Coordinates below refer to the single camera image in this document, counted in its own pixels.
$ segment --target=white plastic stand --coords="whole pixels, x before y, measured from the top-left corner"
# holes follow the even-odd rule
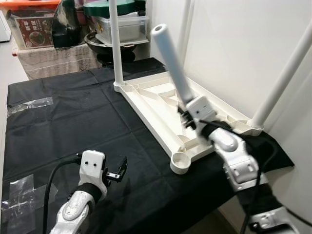
[[[289,80],[292,78],[294,72],[301,63],[301,60],[308,51],[308,44],[311,43],[311,39],[308,38],[311,36],[311,32],[309,31],[305,33],[304,39],[300,41],[299,46],[286,66],[287,68],[282,72],[279,79],[281,81],[278,82],[280,84],[273,89],[269,98],[264,102],[263,106],[265,106],[265,108],[260,108],[251,121],[232,106],[214,96],[189,78],[186,78],[186,82],[190,86],[190,92],[189,90],[180,90],[180,92],[183,92],[183,94],[180,93],[181,97],[184,98],[183,102],[180,100],[179,95],[176,92],[176,87],[172,82],[169,72],[124,82],[121,68],[117,5],[116,0],[110,0],[109,2],[115,69],[115,91],[120,92],[124,96],[157,141],[161,144],[171,158],[171,169],[177,174],[186,173],[191,162],[214,151],[211,144],[208,143],[203,145],[199,142],[195,131],[190,128],[185,129],[182,125],[184,120],[182,120],[177,113],[177,107],[179,104],[183,106],[183,102],[188,102],[188,99],[198,95],[206,96],[216,110],[216,117],[218,120],[227,122],[237,133],[257,136],[263,130],[263,122],[271,112],[280,95],[286,88]],[[186,8],[184,14],[192,15],[192,8],[194,6],[190,6],[190,10],[187,11]],[[191,20],[185,20],[184,23],[188,24],[185,29],[186,35],[185,37],[183,37],[183,35],[180,36],[179,45],[183,48],[183,55],[185,56],[186,37],[189,34]],[[167,52],[173,51],[172,45],[169,44],[164,46],[167,46]],[[172,66],[173,68],[180,67],[180,61],[169,59],[167,62],[174,64]],[[173,74],[176,76],[175,79],[184,75],[182,68],[176,69]]]

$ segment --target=plastic storage bin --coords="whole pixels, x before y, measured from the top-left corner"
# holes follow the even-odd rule
[[[148,16],[135,16],[136,12],[118,17],[120,45],[140,44],[148,42],[146,39]],[[110,19],[95,17],[97,20],[96,38],[108,46],[112,45]]]
[[[53,46],[52,20],[60,0],[0,0],[19,49]]]

